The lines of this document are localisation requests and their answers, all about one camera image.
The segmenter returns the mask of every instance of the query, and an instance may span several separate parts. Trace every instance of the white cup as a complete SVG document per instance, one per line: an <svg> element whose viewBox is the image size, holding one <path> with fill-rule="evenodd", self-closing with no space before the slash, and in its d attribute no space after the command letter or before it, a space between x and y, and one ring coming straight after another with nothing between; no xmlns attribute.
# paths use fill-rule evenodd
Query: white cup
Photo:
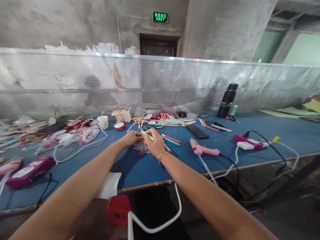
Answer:
<svg viewBox="0 0 320 240"><path fill-rule="evenodd" d="M106 129L109 127L109 123L108 123L108 117L107 116L99 116L97 117L100 127L102 129Z"/></svg>

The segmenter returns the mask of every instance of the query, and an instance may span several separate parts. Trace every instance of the blue table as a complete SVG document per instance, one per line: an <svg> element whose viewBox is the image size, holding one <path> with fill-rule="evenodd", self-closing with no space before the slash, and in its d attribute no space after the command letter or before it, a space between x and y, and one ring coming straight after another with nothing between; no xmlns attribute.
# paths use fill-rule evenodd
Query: blue table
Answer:
<svg viewBox="0 0 320 240"><path fill-rule="evenodd" d="M255 130L262 134L266 139L272 140L275 136L280 136L279 142L295 149L301 156L320 154L320 125L317 123L307 122L300 119L279 118L267 115L261 112L251 112L246 114L237 114L237 119L241 124L236 122L217 118L216 116L209 116L207 120L214 120L220 124L228 127L232 132L216 132L200 125L197 121L196 125L207 133L210 138L199 140L186 127L166 126L159 129L160 133L172 136L180 140L181 146L166 143L172 150L173 155L182 160L184 163L198 171L199 173L206 173L205 168L198 161L198 157L194 154L190 138L196 139L200 145L206 145L207 148L217 148L220 152L235 161L236 142L233 140L235 134L244 134L248 130ZM114 123L110 122L110 127L105 130L108 138L97 144L93 144L85 148L80 154L71 158L70 160L54 166L51 169L53 181L51 182L46 199L56 190L64 181L66 181L73 173L84 166L87 162L97 156L112 142L124 136L131 123L126 124L126 129L116 131L112 126ZM100 133L97 139L105 137ZM255 133L250 133L250 137L260 139ZM62 159L71 156L79 148L79 146L60 147L57 149L57 158ZM280 144L275 144L275 147L285 157L294 157L295 154L290 152L287 148ZM31 162L35 157L34 151L20 152L18 148L10 149L3 154L4 157L13 155L24 157L24 163ZM43 153L39 156L52 156L53 151ZM263 148L261 151L242 150L239 149L239 163L238 167L250 167L255 165L272 163L280 161L280 157L270 147ZM211 155L203 155L203 160L208 165L209 169L217 174L218 172L225 172L230 167L230 162L222 157L214 157ZM156 183L161 184L168 182L171 179L170 175L164 167L159 166L158 161L152 155L139 155L133 152L133 147L123 150L116 162L111 168L111 172L122 172L118 189L119 191L126 191L146 186L154 186ZM22 208L37 203L42 192L44 191L48 182L48 176L36 181L34 184L13 191L7 186L4 187L0 199L0 211Z"/></svg>

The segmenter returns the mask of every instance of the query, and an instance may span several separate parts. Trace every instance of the doorway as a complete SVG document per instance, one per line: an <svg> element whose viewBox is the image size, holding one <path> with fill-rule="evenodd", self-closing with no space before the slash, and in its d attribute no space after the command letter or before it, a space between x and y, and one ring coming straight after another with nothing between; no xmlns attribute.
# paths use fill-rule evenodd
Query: doorway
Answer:
<svg viewBox="0 0 320 240"><path fill-rule="evenodd" d="M140 54L176 57L179 38L177 36L140 34Z"/></svg>

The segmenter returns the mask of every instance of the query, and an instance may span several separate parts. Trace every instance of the exit sign text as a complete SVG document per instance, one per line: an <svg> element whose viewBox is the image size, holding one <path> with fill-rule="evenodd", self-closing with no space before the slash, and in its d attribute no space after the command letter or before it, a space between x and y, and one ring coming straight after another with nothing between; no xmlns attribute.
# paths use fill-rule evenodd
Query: exit sign text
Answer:
<svg viewBox="0 0 320 240"><path fill-rule="evenodd" d="M153 20L153 22L168 23L168 14L153 12L153 19L152 20Z"/></svg>

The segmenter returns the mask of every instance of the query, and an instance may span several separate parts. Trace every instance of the red stool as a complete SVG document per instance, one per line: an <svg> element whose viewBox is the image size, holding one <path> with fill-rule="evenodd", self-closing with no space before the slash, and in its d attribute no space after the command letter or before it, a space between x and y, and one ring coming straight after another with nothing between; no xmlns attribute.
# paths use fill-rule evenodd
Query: red stool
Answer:
<svg viewBox="0 0 320 240"><path fill-rule="evenodd" d="M112 224L127 227L129 211L131 211L131 205L127 195L112 197L107 209L109 221Z"/></svg>

